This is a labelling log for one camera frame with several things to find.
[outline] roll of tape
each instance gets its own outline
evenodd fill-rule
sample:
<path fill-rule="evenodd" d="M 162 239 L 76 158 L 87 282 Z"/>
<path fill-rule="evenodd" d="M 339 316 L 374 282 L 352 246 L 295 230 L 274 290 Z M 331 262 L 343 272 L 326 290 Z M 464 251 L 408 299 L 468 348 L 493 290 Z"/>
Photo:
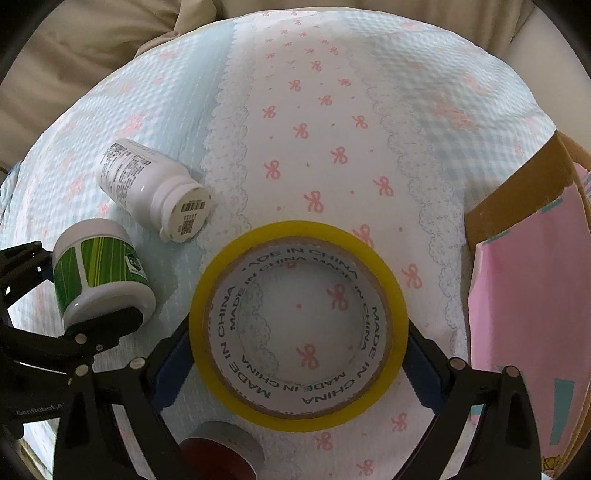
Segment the roll of tape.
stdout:
<path fill-rule="evenodd" d="M 315 384 L 258 371 L 238 335 L 236 312 L 249 285 L 288 262 L 331 268 L 350 284 L 363 308 L 358 354 L 345 369 Z M 280 222 L 242 235 L 209 264 L 193 296 L 190 339 L 204 382 L 228 408 L 274 430 L 312 432 L 351 420 L 386 392 L 406 352 L 408 317 L 394 275 L 362 241 L 323 223 Z"/>

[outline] barcode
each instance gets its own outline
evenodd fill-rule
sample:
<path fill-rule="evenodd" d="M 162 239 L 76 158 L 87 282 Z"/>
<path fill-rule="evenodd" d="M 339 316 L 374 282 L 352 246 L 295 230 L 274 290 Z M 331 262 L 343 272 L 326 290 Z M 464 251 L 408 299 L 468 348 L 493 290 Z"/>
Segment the barcode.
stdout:
<path fill-rule="evenodd" d="M 195 221 L 195 218 L 191 218 L 190 220 L 185 220 L 183 222 L 183 227 L 181 228 L 181 235 L 187 235 L 187 233 L 190 233 L 191 230 L 193 229 L 193 222 Z"/>
<path fill-rule="evenodd" d="M 191 200 L 188 203 L 183 203 L 181 207 L 181 213 L 183 212 L 192 212 L 194 210 L 203 210 L 205 208 L 205 201 L 204 200 Z"/>

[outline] yellow tape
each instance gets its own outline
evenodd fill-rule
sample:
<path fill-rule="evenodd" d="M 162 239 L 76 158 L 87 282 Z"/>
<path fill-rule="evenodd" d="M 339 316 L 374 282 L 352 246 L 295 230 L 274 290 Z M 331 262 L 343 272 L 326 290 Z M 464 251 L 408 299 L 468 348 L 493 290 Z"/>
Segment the yellow tape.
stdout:
<path fill-rule="evenodd" d="M 208 337 L 209 306 L 220 276 L 248 251 L 283 238 L 312 238 L 332 244 L 356 258 L 375 277 L 382 288 L 384 307 L 391 319 L 392 339 L 384 366 L 371 386 L 339 410 L 314 418 L 275 417 L 252 408 L 221 380 L 210 354 Z M 314 432 L 328 429 L 363 413 L 390 387 L 402 365 L 408 341 L 408 316 L 402 292 L 386 263 L 370 247 L 353 235 L 323 223 L 291 221 L 273 223 L 252 230 L 231 242 L 213 259 L 203 273 L 191 304 L 189 334 L 195 363 L 203 381 L 218 399 L 237 415 L 258 425 L 283 432 Z"/>

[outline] brown cardboard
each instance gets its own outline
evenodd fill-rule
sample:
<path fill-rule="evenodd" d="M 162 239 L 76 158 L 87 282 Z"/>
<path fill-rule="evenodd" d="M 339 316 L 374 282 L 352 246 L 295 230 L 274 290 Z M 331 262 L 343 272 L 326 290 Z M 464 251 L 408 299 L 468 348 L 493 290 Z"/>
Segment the brown cardboard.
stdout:
<path fill-rule="evenodd" d="M 556 200 L 564 188 L 572 185 L 573 182 L 579 188 L 587 214 L 587 224 L 591 231 L 591 207 L 573 162 L 591 171 L 591 154 L 571 138 L 557 131 L 538 153 L 476 208 L 467 213 L 466 239 L 472 257 L 478 243 L 499 235 Z M 591 432 L 591 383 L 587 388 L 587 396 L 570 443 L 561 456 L 554 476 L 569 464 L 589 432 Z"/>

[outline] beige fabric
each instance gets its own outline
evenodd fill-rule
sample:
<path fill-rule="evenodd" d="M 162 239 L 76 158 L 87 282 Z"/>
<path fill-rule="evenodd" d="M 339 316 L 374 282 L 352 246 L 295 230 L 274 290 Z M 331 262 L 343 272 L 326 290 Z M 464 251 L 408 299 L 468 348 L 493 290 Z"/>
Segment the beige fabric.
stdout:
<path fill-rule="evenodd" d="M 533 9 L 530 0 L 65 0 L 0 86 L 0 166 L 22 160 L 78 98 L 134 56 L 216 18 L 312 6 L 402 15 L 452 30 L 496 55 Z"/>

